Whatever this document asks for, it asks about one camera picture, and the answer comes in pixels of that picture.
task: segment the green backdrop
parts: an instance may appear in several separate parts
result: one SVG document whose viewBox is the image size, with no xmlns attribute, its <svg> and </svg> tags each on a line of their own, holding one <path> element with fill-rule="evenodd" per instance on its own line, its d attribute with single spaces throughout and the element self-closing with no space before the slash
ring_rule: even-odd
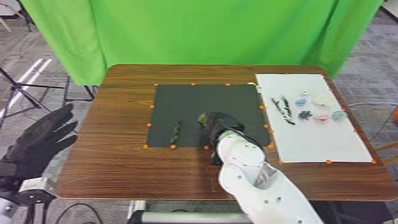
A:
<svg viewBox="0 0 398 224">
<path fill-rule="evenodd" d="M 336 76 L 382 0 L 23 0 L 80 85 L 113 64 L 318 65 Z"/>
</svg>

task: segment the cable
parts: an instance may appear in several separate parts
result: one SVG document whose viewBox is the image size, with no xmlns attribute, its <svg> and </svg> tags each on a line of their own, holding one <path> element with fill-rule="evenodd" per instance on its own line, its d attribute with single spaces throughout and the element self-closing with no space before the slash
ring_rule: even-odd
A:
<svg viewBox="0 0 398 224">
<path fill-rule="evenodd" d="M 28 210 L 26 210 L 26 216 L 25 216 L 23 224 L 34 224 L 34 217 L 35 217 L 35 205 L 30 205 Z"/>
<path fill-rule="evenodd" d="M 394 103 L 394 102 L 362 102 L 362 103 L 348 104 L 348 107 L 353 107 L 353 106 L 359 106 L 359 105 L 392 105 L 392 106 L 398 106 L 398 103 Z"/>
<path fill-rule="evenodd" d="M 392 110 L 392 112 L 391 112 L 391 114 L 389 114 L 389 118 L 387 118 L 387 120 L 384 121 L 382 127 L 380 127 L 380 129 L 378 129 L 375 135 L 373 135 L 371 138 L 369 138 L 369 142 L 371 142 L 371 140 L 375 139 L 376 135 L 378 135 L 380 132 L 382 132 L 382 129 L 384 129 L 384 127 L 385 127 L 385 124 L 389 123 L 389 120 L 391 120 L 391 118 L 392 118 L 392 115 L 394 115 L 394 110 Z"/>
<path fill-rule="evenodd" d="M 96 215 L 99 224 L 103 224 L 103 220 L 101 220 L 101 216 L 99 216 L 99 214 L 97 214 L 97 211 L 96 211 L 96 209 L 92 208 L 92 206 L 90 206 L 89 204 L 85 204 L 85 203 L 76 203 L 76 204 L 73 204 L 73 205 L 66 208 L 64 212 L 62 212 L 60 215 L 58 215 L 55 224 L 58 224 L 58 221 L 60 221 L 60 219 L 62 219 L 62 217 L 64 217 L 64 215 L 66 215 L 66 212 L 67 212 L 76 206 L 80 206 L 80 205 L 85 206 L 85 207 L 90 209 L 90 211 L 94 212 L 94 215 Z"/>
<path fill-rule="evenodd" d="M 46 203 L 44 203 L 44 206 L 42 206 L 41 224 L 46 224 L 46 215 L 48 215 L 50 204 L 51 204 L 51 201 L 46 202 Z"/>
</svg>

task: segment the tripod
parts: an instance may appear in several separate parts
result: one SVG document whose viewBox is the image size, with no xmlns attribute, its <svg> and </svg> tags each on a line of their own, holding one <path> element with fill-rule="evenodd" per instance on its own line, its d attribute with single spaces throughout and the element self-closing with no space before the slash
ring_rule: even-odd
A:
<svg viewBox="0 0 398 224">
<path fill-rule="evenodd" d="M 0 112 L 0 129 L 2 129 L 5 118 L 9 118 L 10 116 L 18 115 L 19 113 L 23 113 L 25 111 L 28 111 L 30 109 L 39 108 L 39 109 L 44 110 L 44 112 L 51 112 L 51 110 L 48 109 L 48 107 L 41 103 L 42 98 L 37 100 L 34 98 L 34 96 L 30 95 L 30 93 L 25 91 L 23 87 L 28 86 L 28 87 L 46 88 L 46 92 L 48 92 L 50 88 L 51 89 L 64 89 L 64 87 L 44 86 L 44 85 L 32 85 L 32 84 L 25 84 L 25 83 L 16 82 L 2 68 L 0 68 L 0 75 L 3 77 L 3 80 L 10 84 L 9 98 L 7 98 L 7 102 L 5 102 L 5 108 L 3 108 L 3 111 Z M 23 110 L 19 110 L 12 114 L 7 114 L 9 113 L 9 107 L 14 104 L 12 101 L 14 101 L 16 94 L 21 94 L 21 96 L 26 98 L 28 102 L 32 103 L 32 107 L 26 108 L 26 109 L 23 109 Z"/>
</svg>

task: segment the black object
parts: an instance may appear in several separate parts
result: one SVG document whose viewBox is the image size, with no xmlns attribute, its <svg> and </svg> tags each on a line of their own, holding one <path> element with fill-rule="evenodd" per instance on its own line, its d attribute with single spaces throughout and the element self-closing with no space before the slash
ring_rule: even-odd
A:
<svg viewBox="0 0 398 224">
<path fill-rule="evenodd" d="M 177 121 L 174 129 L 172 129 L 170 145 L 177 143 L 179 132 L 181 132 L 181 121 Z"/>
<path fill-rule="evenodd" d="M 16 201 L 21 205 L 50 204 L 55 196 L 42 190 L 32 189 L 16 194 Z"/>
<path fill-rule="evenodd" d="M 2 129 L 2 125 L 3 125 L 3 121 L 5 121 L 5 118 L 9 118 L 10 116 L 14 116 L 16 114 L 23 113 L 25 111 L 28 111 L 30 109 L 34 108 L 41 108 L 46 112 L 51 112 L 48 107 L 44 106 L 44 104 L 41 103 L 41 100 L 37 100 L 32 95 L 28 94 L 28 92 L 23 90 L 23 87 L 25 86 L 30 86 L 30 87 L 37 87 L 37 88 L 46 88 L 46 92 L 50 89 L 64 89 L 64 87 L 57 87 L 57 86 L 44 86 L 44 85 L 32 85 L 32 84 L 25 84 L 25 83 L 19 83 L 14 81 L 14 79 L 10 78 L 7 72 L 3 71 L 3 69 L 0 68 L 0 75 L 3 77 L 3 80 L 9 82 L 10 84 L 10 90 L 9 90 L 9 99 L 7 99 L 7 103 L 5 103 L 5 108 L 3 108 L 3 114 L 2 114 L 2 117 L 0 117 L 0 129 Z M 16 95 L 16 92 L 21 94 L 21 96 L 26 98 L 28 102 L 32 103 L 32 107 L 26 108 L 25 110 L 18 111 L 16 113 L 12 114 L 7 114 L 9 112 L 9 104 L 10 104 L 10 100 L 12 100 L 12 97 Z"/>
<path fill-rule="evenodd" d="M 218 144 L 218 137 L 220 134 L 231 130 L 233 132 L 245 131 L 245 126 L 238 122 L 236 118 L 220 112 L 204 113 L 206 116 L 206 122 L 202 125 L 202 135 L 208 137 L 208 143 L 213 147 L 217 147 Z"/>
<path fill-rule="evenodd" d="M 311 202 L 325 224 L 378 224 L 392 220 L 382 202 Z"/>
<path fill-rule="evenodd" d="M 270 98 L 270 100 L 272 100 L 272 103 L 275 104 L 277 111 L 282 115 L 284 121 L 288 122 L 288 124 L 295 125 L 295 122 L 289 120 L 291 117 L 288 117 L 288 115 L 284 114 L 284 111 L 282 111 L 282 108 L 280 108 L 280 105 L 279 105 L 279 101 L 273 98 Z"/>
<path fill-rule="evenodd" d="M 26 128 L 0 160 L 0 177 L 25 180 L 41 176 L 53 156 L 76 141 L 76 135 L 64 139 L 78 124 L 73 122 L 66 125 L 73 118 L 71 110 L 73 104 L 53 111 Z"/>
<path fill-rule="evenodd" d="M 245 134 L 261 146 L 270 144 L 263 128 L 265 118 L 259 110 L 257 90 L 252 85 L 160 85 L 154 95 L 154 109 L 147 145 L 170 147 L 172 129 L 181 121 L 179 147 L 206 145 L 201 132 L 199 115 L 204 112 L 229 114 L 245 126 Z"/>
<path fill-rule="evenodd" d="M 137 210 L 128 219 L 128 224 L 142 224 L 142 215 L 144 215 L 144 210 Z"/>
<path fill-rule="evenodd" d="M 309 110 L 307 111 L 302 111 L 300 114 L 298 114 L 298 118 L 304 119 L 304 120 L 307 120 L 309 117 L 312 117 L 311 111 Z"/>
</svg>

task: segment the floor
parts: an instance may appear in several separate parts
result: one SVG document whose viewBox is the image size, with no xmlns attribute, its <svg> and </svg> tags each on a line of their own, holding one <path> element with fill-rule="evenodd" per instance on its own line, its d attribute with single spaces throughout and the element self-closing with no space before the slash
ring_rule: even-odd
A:
<svg viewBox="0 0 398 224">
<path fill-rule="evenodd" d="M 67 73 L 60 62 L 53 55 L 51 49 L 42 40 L 39 31 L 28 32 L 25 21 L 21 19 L 5 20 L 12 33 L 7 33 L 0 27 L 0 66 L 10 73 L 10 76 L 19 79 L 30 65 L 39 58 L 51 59 L 51 63 L 35 79 L 35 84 L 64 86 Z M 376 13 L 366 33 L 352 51 L 344 67 L 334 80 L 341 95 L 348 104 L 360 102 L 394 102 L 398 103 L 398 24 L 384 15 Z M 9 85 L 0 80 L 0 108 L 7 98 Z M 39 97 L 42 89 L 28 89 L 30 94 Z M 80 86 L 71 87 L 71 97 L 87 97 L 87 93 Z M 62 105 L 62 91 L 50 90 L 44 97 L 44 104 L 50 109 Z M 12 110 L 28 107 L 26 101 L 18 101 Z M 85 113 L 90 108 L 90 103 L 74 103 L 74 119 L 85 118 Z M 359 120 L 373 146 L 380 146 L 392 141 L 398 141 L 398 126 L 392 123 L 391 116 L 394 107 L 382 105 L 353 105 L 352 110 Z M 3 129 L 0 130 L 0 155 L 5 153 L 7 146 L 12 145 L 18 136 L 34 120 L 41 118 L 44 112 L 30 110 L 25 114 L 16 115 L 5 121 Z M 67 158 L 69 151 L 66 150 L 55 157 L 44 175 L 57 180 L 62 164 Z M 398 154 L 398 150 L 391 149 L 380 153 L 380 157 L 391 157 Z M 392 179 L 398 180 L 398 164 L 387 167 Z M 80 201 L 89 203 L 97 209 L 105 223 L 126 223 L 128 201 Z M 66 207 L 76 201 L 57 199 L 50 208 L 48 223 L 55 223 L 57 216 Z M 398 218 L 398 201 L 387 202 L 391 213 Z M 185 209 L 188 211 L 238 211 L 234 202 L 151 202 L 151 211 L 172 211 Z M 21 216 L 14 218 L 16 224 L 21 223 Z M 74 208 L 62 218 L 62 223 L 83 223 L 96 221 L 87 208 Z"/>
</svg>

